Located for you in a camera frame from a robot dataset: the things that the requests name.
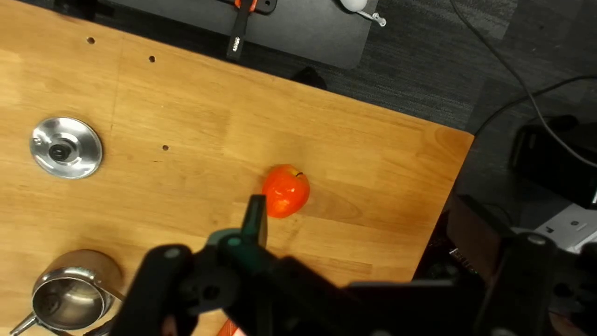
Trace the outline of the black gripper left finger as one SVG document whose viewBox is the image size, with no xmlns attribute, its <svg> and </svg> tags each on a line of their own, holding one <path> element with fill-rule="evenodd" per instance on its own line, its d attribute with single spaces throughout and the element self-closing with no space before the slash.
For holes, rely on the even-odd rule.
<svg viewBox="0 0 597 336">
<path fill-rule="evenodd" d="M 232 262 L 258 262 L 267 249 L 267 199 L 252 195 L 239 229 L 219 230 L 209 238 L 209 251 Z"/>
</svg>

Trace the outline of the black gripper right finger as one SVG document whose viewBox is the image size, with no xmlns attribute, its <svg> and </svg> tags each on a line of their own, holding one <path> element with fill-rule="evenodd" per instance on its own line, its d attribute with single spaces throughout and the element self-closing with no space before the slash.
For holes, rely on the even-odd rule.
<svg viewBox="0 0 597 336">
<path fill-rule="evenodd" d="M 456 197 L 448 208 L 448 238 L 463 264 L 489 283 L 515 234 L 472 197 Z"/>
</svg>

